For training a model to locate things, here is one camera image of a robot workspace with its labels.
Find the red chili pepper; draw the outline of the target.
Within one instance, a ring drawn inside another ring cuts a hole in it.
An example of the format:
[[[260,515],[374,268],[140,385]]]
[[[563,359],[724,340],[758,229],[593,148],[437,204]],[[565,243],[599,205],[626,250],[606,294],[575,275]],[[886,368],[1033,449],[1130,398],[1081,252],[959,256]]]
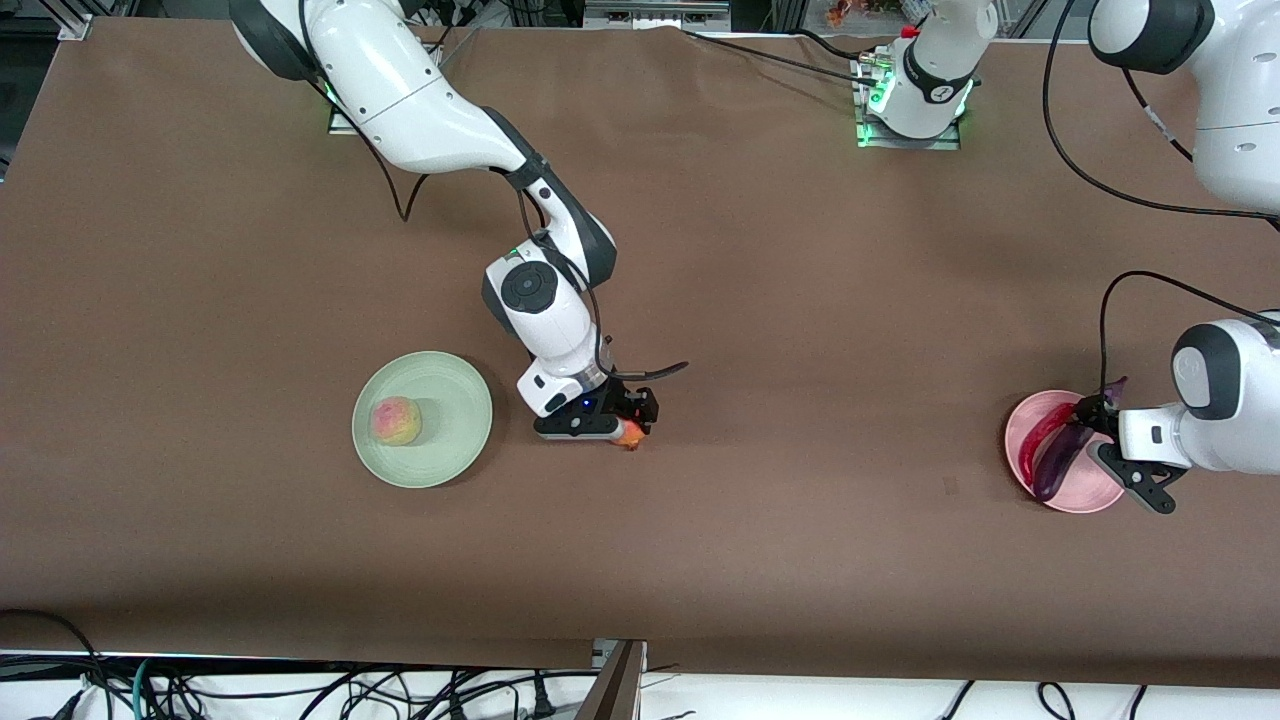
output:
[[[1018,469],[1029,488],[1034,486],[1036,456],[1041,451],[1041,446],[1053,433],[1061,430],[1073,414],[1073,404],[1056,404],[1039,416],[1024,437],[1018,451]]]

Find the purple eggplant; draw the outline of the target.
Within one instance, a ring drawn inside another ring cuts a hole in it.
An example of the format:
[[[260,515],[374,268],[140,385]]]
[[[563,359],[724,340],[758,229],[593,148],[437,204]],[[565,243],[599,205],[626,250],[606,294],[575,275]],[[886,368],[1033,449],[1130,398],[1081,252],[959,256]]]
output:
[[[1120,401],[1126,383],[1128,378],[1123,375],[1102,386],[1098,392],[1121,392]],[[1056,496],[1073,459],[1084,451],[1097,434],[1110,439],[1116,436],[1116,433],[1096,433],[1088,428],[1074,425],[1071,416],[1061,430],[1043,442],[1036,456],[1034,486],[1032,487],[1036,500],[1043,502]]]

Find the yellow pink peach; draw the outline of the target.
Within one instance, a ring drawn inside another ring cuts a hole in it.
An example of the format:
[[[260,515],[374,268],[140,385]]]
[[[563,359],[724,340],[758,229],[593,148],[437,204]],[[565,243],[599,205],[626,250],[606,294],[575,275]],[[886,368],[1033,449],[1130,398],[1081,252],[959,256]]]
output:
[[[415,400],[390,396],[375,404],[369,427],[378,443],[401,447],[411,445],[421,434],[422,414]]]

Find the pink round plate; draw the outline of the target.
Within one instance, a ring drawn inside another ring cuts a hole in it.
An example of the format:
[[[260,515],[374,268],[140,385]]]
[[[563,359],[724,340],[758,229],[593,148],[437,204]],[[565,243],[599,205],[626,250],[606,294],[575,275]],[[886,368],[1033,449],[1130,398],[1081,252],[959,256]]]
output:
[[[1004,452],[1015,484],[1034,498],[1032,475],[1025,473],[1020,452],[1025,438],[1042,419],[1060,405],[1075,405],[1082,396],[1065,389],[1046,389],[1027,396],[1016,404],[1004,427]],[[1116,503],[1124,496],[1124,489],[1108,474],[1098,468],[1085,451],[1080,451],[1071,461],[1059,492],[1041,505],[1060,512],[1089,514],[1100,512]]]

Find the pale green round plate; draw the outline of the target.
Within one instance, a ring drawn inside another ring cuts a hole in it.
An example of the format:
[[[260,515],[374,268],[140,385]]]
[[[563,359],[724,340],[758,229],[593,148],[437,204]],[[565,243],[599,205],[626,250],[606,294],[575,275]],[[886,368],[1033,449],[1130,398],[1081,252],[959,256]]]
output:
[[[417,402],[422,432],[392,447],[370,434],[376,402],[404,396]],[[401,488],[429,488],[461,477],[484,450],[493,420],[486,382],[462,357],[440,351],[404,355],[375,372],[358,392],[351,420],[355,451],[378,479]]]

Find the brown table cover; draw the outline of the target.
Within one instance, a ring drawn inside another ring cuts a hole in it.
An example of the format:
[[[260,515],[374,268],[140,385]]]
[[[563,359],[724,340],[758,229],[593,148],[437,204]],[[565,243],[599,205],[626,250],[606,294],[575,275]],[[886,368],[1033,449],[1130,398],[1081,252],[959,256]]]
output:
[[[365,146],[218,20],[60,45],[0,184],[0,609],[104,653],[1280,688],[1280,479],[1053,512],[1004,420],[1097,379],[1128,269],[1280,307],[1280,233],[1106,197],[1055,156],[1042,47],[992,47],[956,152],[861,149],[849,92],[677,31],[494,29],[449,77],[617,240],[655,384],[634,452],[549,442],[485,307],[524,237],[489,172],[398,219]],[[440,351],[488,442],[429,488],[358,392]]]

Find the grey metal box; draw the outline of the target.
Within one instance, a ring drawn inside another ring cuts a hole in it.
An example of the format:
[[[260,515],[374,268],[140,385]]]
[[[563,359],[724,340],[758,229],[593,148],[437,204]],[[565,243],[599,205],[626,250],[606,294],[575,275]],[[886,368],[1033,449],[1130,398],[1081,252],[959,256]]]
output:
[[[681,29],[730,32],[730,0],[582,0],[585,29]]]

